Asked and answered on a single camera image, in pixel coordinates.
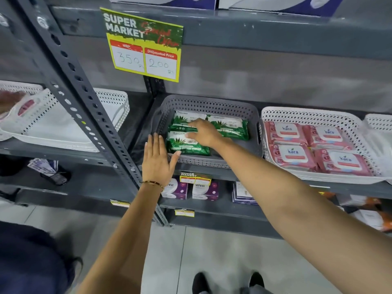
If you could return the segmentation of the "person's right hand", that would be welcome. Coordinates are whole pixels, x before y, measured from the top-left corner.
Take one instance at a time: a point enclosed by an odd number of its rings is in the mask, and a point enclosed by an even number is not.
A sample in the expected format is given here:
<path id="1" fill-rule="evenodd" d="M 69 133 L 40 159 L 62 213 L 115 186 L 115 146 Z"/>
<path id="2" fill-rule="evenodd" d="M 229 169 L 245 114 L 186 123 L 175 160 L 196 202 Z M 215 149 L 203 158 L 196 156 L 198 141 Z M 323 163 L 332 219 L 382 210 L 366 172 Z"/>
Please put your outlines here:
<path id="1" fill-rule="evenodd" d="M 224 142 L 228 141 L 228 138 L 223 137 L 214 127 L 212 123 L 204 119 L 196 119 L 188 124 L 190 127 L 196 128 L 196 132 L 187 132 L 185 137 L 193 139 L 199 144 L 217 149 Z"/>

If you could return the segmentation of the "green wet wipes packet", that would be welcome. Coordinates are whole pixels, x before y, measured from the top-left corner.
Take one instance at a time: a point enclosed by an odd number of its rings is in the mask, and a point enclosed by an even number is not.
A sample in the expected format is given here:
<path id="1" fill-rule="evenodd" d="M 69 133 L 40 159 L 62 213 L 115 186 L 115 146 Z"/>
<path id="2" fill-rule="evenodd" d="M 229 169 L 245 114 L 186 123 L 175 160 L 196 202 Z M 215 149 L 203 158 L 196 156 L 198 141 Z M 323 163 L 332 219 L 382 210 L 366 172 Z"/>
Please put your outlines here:
<path id="1" fill-rule="evenodd" d="M 169 126 L 169 131 L 197 132 L 198 131 L 197 128 L 189 126 L 189 123 L 193 122 L 196 119 L 206 120 L 207 114 L 177 110 L 175 111 L 174 117 Z"/>
<path id="2" fill-rule="evenodd" d="M 182 154 L 209 156 L 210 151 L 196 140 L 187 138 L 186 132 L 170 131 L 167 133 L 166 148 L 168 153 L 180 151 Z"/>
<path id="3" fill-rule="evenodd" d="M 207 115 L 207 120 L 223 137 L 235 138 L 243 141 L 249 140 L 248 121 L 246 119 Z"/>

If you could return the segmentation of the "grey perforated plastic basket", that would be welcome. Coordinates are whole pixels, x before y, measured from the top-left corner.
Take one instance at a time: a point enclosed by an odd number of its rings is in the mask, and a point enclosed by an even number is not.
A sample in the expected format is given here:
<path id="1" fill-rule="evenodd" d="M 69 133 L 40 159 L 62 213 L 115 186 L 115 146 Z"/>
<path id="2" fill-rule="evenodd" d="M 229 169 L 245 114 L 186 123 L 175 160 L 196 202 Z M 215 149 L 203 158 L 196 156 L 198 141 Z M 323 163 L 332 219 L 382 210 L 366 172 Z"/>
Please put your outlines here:
<path id="1" fill-rule="evenodd" d="M 254 105 L 229 99 L 171 94 L 165 97 L 160 107 L 154 112 L 150 124 L 150 132 L 156 132 L 166 138 L 170 122 L 174 117 L 174 112 L 177 110 L 224 117 L 237 117 L 247 120 L 249 140 L 242 141 L 235 139 L 234 142 L 251 153 L 263 157 L 263 132 L 260 129 L 261 119 Z"/>

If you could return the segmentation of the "person's left forearm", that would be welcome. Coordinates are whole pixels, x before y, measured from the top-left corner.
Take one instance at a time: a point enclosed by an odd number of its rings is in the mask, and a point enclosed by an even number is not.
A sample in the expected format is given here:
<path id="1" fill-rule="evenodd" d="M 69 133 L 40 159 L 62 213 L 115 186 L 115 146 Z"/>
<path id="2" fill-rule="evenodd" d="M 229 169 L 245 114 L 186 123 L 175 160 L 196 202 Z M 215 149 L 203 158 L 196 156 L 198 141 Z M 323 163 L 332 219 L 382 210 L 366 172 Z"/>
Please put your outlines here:
<path id="1" fill-rule="evenodd" d="M 151 223 L 162 187 L 143 183 L 77 294 L 141 294 Z"/>

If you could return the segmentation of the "person's right forearm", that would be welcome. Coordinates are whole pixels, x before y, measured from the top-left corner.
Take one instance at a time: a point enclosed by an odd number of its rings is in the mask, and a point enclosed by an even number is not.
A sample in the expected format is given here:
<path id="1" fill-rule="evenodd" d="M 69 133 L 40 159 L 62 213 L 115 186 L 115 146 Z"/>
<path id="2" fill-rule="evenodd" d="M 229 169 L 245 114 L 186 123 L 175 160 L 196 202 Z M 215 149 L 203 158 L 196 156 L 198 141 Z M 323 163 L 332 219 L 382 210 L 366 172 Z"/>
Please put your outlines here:
<path id="1" fill-rule="evenodd" d="M 392 294 L 392 237 L 336 207 L 308 184 L 226 138 L 211 146 L 273 228 L 343 294 Z"/>

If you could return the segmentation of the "purple white box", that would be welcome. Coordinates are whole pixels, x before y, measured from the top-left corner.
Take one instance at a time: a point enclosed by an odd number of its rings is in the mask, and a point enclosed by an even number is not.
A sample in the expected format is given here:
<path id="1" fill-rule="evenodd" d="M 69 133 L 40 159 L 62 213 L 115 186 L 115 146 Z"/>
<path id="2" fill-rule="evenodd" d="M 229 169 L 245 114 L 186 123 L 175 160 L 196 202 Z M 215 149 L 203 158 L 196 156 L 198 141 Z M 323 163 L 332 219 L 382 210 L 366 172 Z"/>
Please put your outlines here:
<path id="1" fill-rule="evenodd" d="M 192 189 L 192 199 L 217 201 L 219 197 L 219 181 L 213 179 L 210 185 L 195 183 Z"/>
<path id="2" fill-rule="evenodd" d="M 164 187 L 161 196 L 164 198 L 186 200 L 188 187 L 188 183 L 180 182 L 179 176 L 175 176 L 171 178 L 168 185 Z"/>

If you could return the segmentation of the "grey metal shelving rack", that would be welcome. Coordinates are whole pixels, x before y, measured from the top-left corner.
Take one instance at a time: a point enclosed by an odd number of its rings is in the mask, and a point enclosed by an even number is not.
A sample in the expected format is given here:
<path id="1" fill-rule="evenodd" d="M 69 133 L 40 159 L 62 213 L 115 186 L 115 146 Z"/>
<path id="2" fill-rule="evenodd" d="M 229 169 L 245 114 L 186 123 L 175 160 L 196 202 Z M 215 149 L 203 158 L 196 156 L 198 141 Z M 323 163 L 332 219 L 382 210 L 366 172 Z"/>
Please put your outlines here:
<path id="1" fill-rule="evenodd" d="M 272 67 L 274 54 L 318 55 L 323 60 L 355 58 L 384 59 L 392 63 L 392 24 L 387 28 L 365 27 L 345 19 L 240 10 L 198 10 L 113 4 L 108 0 L 0 0 L 0 63 L 3 49 L 16 47 L 20 64 L 35 67 L 38 84 L 56 97 L 67 114 L 54 125 L 37 157 L 60 160 L 60 168 L 71 179 L 59 187 L 50 186 L 32 169 L 0 179 L 0 183 L 29 189 L 26 203 L 93 212 L 96 205 L 111 214 L 110 199 L 130 202 L 141 184 L 143 143 L 157 108 L 171 94 L 186 95 L 170 87 L 167 80 L 133 74 L 113 67 L 100 7 L 142 18 L 184 27 L 182 63 L 190 63 L 210 77 L 224 67 L 250 66 L 250 54 L 267 51 L 259 60 Z M 353 102 L 329 94 L 327 100 L 311 99 L 320 85 L 287 91 L 287 99 L 268 99 L 263 83 L 252 99 L 249 84 L 209 98 L 229 99 L 254 105 L 261 117 L 264 107 L 295 107 L 347 112 L 364 121 L 367 114 L 392 115 L 392 89 L 387 89 L 386 108 L 371 91 L 358 92 Z M 382 207 L 392 212 L 392 185 L 383 181 L 370 185 L 307 181 L 321 192 L 378 197 Z"/>

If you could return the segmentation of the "stack of purple white boxes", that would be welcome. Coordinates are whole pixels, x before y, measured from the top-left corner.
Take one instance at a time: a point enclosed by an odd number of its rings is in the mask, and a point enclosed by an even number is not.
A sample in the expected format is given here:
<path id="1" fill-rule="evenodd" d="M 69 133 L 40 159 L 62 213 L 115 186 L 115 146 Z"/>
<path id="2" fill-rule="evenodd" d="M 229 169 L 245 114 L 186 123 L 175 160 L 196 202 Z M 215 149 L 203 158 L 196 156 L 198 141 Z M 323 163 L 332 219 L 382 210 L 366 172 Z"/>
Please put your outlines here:
<path id="1" fill-rule="evenodd" d="M 244 205 L 258 205 L 257 201 L 245 189 L 241 182 L 233 183 L 232 201 L 233 203 Z"/>

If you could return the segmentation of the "pink wet wipes packet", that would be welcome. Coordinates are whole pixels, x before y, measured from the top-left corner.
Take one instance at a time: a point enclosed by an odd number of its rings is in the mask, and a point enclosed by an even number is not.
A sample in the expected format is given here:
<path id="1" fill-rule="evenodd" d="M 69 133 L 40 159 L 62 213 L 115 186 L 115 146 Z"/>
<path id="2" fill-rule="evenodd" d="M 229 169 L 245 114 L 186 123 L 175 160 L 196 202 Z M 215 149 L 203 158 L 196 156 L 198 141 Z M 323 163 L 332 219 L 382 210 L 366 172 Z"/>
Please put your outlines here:
<path id="1" fill-rule="evenodd" d="M 263 122 L 268 145 L 308 146 L 303 126 L 298 123 Z"/>
<path id="2" fill-rule="evenodd" d="M 271 158 L 279 167 L 287 170 L 317 172 L 319 167 L 313 153 L 302 145 L 269 145 Z"/>
<path id="3" fill-rule="evenodd" d="M 321 148 L 343 151 L 354 150 L 352 143 L 336 127 L 304 125 L 302 129 L 308 146 L 312 150 Z"/>
<path id="4" fill-rule="evenodd" d="M 313 154 L 322 173 L 373 176 L 359 154 L 324 148 L 314 150 Z"/>

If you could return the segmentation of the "black packet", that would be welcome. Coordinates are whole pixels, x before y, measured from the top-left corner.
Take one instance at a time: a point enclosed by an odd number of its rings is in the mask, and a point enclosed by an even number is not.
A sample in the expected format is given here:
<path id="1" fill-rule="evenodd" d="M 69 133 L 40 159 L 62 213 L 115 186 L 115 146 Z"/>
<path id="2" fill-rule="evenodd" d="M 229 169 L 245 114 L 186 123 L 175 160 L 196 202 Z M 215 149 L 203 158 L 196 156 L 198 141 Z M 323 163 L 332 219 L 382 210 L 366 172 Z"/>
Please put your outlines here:
<path id="1" fill-rule="evenodd" d="M 71 179 L 72 174 L 71 172 L 65 171 L 65 172 L 55 173 L 51 176 L 47 176 L 45 174 L 40 173 L 40 176 L 53 185 L 62 186 Z"/>

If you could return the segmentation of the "yellow green price sign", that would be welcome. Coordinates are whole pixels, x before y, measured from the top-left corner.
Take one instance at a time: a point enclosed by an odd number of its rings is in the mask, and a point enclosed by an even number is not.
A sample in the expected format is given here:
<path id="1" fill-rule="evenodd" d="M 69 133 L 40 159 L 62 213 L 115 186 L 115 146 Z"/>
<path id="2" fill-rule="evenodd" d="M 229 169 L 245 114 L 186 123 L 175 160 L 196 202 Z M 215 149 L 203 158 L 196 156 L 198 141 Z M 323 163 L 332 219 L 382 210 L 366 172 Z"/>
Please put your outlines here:
<path id="1" fill-rule="evenodd" d="M 100 7 L 114 68 L 179 82 L 184 27 Z"/>

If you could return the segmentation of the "purple white packet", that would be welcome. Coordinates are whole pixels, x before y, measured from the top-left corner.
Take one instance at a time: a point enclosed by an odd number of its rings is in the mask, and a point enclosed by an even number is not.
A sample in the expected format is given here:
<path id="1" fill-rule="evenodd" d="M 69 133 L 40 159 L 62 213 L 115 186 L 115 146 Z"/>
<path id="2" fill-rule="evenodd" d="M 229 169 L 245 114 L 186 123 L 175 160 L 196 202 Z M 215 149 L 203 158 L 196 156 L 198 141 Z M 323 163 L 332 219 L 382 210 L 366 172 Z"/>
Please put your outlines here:
<path id="1" fill-rule="evenodd" d="M 34 158 L 30 160 L 27 167 L 43 174 L 45 176 L 53 176 L 58 171 L 58 161 L 51 159 Z"/>

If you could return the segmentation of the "person's black left shoe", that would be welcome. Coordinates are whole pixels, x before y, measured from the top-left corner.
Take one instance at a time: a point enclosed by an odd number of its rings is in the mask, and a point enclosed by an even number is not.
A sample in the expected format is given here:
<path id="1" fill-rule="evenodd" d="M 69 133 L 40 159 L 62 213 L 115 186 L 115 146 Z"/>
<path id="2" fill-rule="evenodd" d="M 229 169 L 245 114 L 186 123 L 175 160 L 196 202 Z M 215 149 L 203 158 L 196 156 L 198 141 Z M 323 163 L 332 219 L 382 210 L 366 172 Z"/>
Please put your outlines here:
<path id="1" fill-rule="evenodd" d="M 212 294 L 204 272 L 198 272 L 193 278 L 192 294 Z"/>

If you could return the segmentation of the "person's black shoe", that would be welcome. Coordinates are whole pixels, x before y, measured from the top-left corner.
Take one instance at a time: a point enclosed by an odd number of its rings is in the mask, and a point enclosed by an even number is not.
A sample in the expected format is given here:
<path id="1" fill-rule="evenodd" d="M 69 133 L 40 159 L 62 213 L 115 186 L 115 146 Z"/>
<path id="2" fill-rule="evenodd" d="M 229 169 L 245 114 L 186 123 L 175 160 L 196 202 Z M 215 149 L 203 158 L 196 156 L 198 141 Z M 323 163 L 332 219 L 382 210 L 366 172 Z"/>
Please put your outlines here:
<path id="1" fill-rule="evenodd" d="M 198 272 L 193 278 L 192 294 L 212 294 L 204 272 Z"/>
<path id="2" fill-rule="evenodd" d="M 251 277 L 249 279 L 248 286 L 249 286 L 249 288 L 254 287 L 254 286 L 259 286 L 262 288 L 265 287 L 263 278 L 259 272 L 257 272 L 257 271 L 252 272 Z"/>

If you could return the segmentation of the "orange white packets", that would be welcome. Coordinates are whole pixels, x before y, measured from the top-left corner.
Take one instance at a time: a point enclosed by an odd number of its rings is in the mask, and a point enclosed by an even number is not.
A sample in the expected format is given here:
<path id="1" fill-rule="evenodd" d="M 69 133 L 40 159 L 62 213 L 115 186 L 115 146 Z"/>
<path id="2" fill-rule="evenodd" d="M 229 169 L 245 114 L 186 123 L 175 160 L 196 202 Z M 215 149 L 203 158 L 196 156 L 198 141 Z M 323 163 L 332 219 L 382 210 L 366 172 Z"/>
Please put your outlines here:
<path id="1" fill-rule="evenodd" d="M 380 232 L 392 233 L 392 212 L 383 209 L 381 199 L 321 191 L 319 191 L 319 194 L 367 226 Z"/>

